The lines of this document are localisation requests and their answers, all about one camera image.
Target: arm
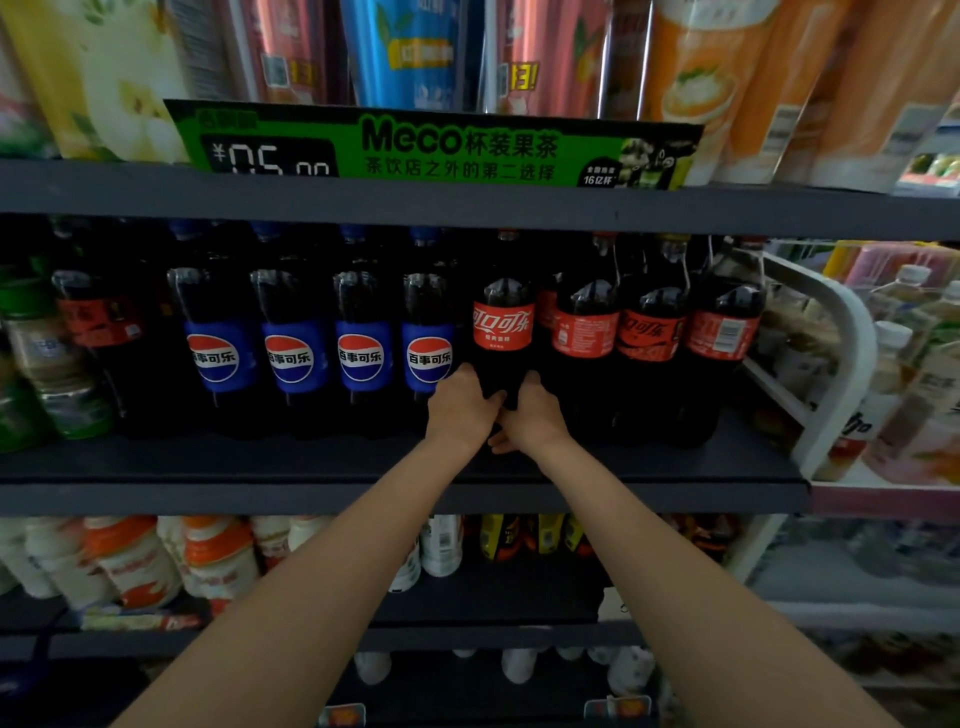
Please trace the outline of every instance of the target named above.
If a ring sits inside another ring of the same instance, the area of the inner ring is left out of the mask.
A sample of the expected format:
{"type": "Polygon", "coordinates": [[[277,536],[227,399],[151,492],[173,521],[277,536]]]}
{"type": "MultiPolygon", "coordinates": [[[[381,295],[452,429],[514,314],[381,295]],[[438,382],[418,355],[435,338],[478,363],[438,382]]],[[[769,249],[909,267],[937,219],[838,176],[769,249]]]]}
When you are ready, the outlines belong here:
{"type": "Polygon", "coordinates": [[[490,434],[469,365],[430,400],[426,437],[333,524],[227,609],[115,728],[313,725],[446,486],[490,434]]]}
{"type": "Polygon", "coordinates": [[[792,624],[644,506],[567,434],[531,373],[494,452],[520,449],[560,489],[698,726],[897,726],[792,624]]]}

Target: pepsi label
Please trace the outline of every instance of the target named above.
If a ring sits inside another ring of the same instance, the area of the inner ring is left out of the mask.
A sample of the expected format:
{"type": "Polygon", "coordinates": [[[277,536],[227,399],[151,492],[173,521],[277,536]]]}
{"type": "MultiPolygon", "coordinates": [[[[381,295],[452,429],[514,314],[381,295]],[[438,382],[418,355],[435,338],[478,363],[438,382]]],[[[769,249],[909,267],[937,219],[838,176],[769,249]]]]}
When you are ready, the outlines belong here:
{"type": "Polygon", "coordinates": [[[256,383],[251,327],[244,321],[183,322],[193,363],[210,392],[235,392],[256,383]]]}
{"type": "Polygon", "coordinates": [[[263,344],[274,380],[281,392],[291,395],[314,392],[329,380],[324,351],[323,328],[319,321],[295,324],[264,323],[263,344]]]}
{"type": "Polygon", "coordinates": [[[353,392],[375,392],[394,376],[390,349],[390,325],[337,322],[337,355],[344,386],[353,392]]]}
{"type": "Polygon", "coordinates": [[[403,324],[403,376],[414,392],[431,394],[453,367],[453,324],[403,324]]]}

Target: hand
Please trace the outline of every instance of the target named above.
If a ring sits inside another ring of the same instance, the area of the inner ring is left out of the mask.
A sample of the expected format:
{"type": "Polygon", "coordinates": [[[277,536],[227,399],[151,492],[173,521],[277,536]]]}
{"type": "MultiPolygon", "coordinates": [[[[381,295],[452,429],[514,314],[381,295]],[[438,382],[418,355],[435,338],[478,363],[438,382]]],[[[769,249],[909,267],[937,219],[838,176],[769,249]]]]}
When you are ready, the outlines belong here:
{"type": "Polygon", "coordinates": [[[472,448],[474,453],[490,434],[505,399],[507,393],[501,391],[485,400],[473,367],[461,364],[456,372],[437,384],[437,391],[427,404],[430,419],[426,438],[452,438],[472,448]]]}
{"type": "Polygon", "coordinates": [[[543,388],[536,372],[527,372],[520,384],[516,411],[501,409],[496,420],[503,429],[487,442],[497,455],[520,450],[536,460],[544,448],[570,440],[560,403],[543,388]]]}

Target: person's right hand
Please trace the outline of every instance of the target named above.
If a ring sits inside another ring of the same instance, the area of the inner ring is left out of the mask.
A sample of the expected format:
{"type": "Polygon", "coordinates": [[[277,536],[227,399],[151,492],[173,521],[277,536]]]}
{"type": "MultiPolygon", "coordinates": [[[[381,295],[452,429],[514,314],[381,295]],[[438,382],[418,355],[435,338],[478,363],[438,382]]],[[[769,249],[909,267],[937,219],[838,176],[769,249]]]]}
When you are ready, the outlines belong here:
{"type": "Polygon", "coordinates": [[[496,420],[503,429],[487,443],[497,455],[520,450],[536,460],[545,448],[570,439],[560,403],[543,388],[536,372],[527,372],[520,384],[516,410],[501,409],[496,420]]]}

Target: green sign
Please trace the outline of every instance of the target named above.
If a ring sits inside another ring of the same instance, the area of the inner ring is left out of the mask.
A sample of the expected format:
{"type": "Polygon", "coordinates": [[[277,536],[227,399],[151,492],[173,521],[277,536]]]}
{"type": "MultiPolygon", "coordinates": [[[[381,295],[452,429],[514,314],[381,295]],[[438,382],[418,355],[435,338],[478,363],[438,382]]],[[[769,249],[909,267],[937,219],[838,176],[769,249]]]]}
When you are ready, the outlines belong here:
{"type": "Polygon", "coordinates": [[[166,105],[193,163],[233,174],[674,189],[703,132],[690,124],[434,111],[166,105]]]}

